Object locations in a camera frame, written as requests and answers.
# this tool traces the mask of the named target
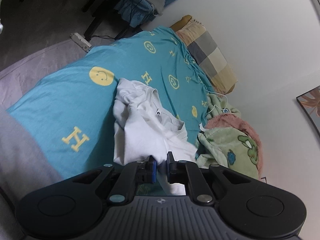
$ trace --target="checkered pillowcase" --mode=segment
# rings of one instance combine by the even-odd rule
[[[221,94],[232,91],[237,78],[205,27],[192,18],[176,34],[186,44],[215,91]]]

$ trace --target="gray floor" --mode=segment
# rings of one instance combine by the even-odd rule
[[[0,71],[18,60],[69,38],[71,33],[83,34],[93,18],[83,13],[87,0],[3,0],[0,35]],[[126,23],[114,13],[103,22],[95,35],[115,37]],[[93,45],[111,41],[93,38]]]

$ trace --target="teal bed sheet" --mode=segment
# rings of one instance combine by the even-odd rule
[[[165,27],[92,48],[41,79],[7,111],[66,179],[113,162],[119,78],[156,88],[163,107],[185,122],[188,141],[195,143],[199,124],[206,125],[206,89],[213,88],[185,44]]]

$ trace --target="metal screw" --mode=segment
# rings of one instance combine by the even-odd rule
[[[122,195],[112,195],[110,196],[109,200],[113,203],[120,203],[120,202],[123,202],[125,200],[125,197],[122,196]]]
[[[202,194],[197,197],[197,200],[202,203],[208,203],[212,201],[212,197],[206,194]]]

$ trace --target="pink fuzzy blanket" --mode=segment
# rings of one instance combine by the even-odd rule
[[[262,151],[262,145],[261,145],[259,135],[256,133],[256,131],[246,121],[243,121],[241,118],[236,117],[234,114],[231,114],[231,113],[219,114],[213,117],[208,121],[205,128],[212,129],[215,127],[236,128],[239,131],[243,132],[244,134],[250,136],[251,139],[255,141],[255,143],[257,144],[257,153],[258,153],[257,169],[260,176],[262,173],[262,166],[263,166],[263,151]]]

